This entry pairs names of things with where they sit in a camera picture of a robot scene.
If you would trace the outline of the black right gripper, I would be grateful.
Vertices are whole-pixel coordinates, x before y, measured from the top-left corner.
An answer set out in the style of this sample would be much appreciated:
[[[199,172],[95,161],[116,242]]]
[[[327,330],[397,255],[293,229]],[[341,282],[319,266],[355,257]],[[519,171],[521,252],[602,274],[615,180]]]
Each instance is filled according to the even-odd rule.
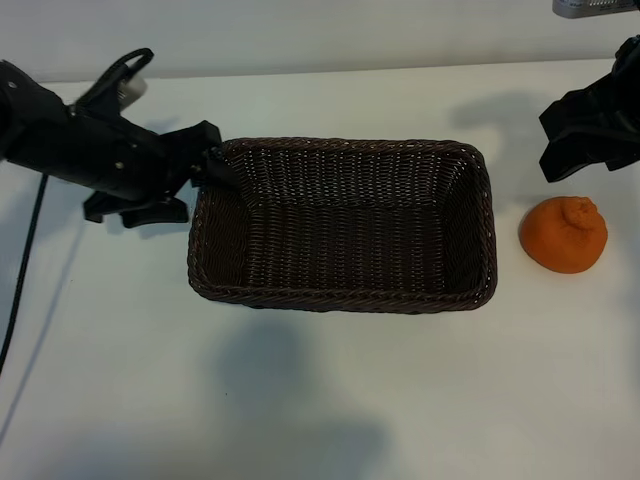
[[[609,171],[639,162],[639,68],[612,71],[580,90],[566,93],[539,116],[549,141],[539,166],[548,183],[589,165]],[[584,153],[584,135],[587,146]]]

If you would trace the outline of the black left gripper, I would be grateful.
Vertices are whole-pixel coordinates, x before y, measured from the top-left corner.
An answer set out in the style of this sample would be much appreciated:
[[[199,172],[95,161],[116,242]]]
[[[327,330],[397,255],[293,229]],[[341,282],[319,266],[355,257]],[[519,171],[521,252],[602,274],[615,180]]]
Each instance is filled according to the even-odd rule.
[[[90,222],[117,214],[124,228],[185,224],[183,201],[143,199],[163,196],[187,182],[194,188],[239,188],[238,176],[225,160],[220,131],[207,121],[159,135],[119,115],[92,117],[73,107],[63,111],[59,177],[100,191],[83,203]]]

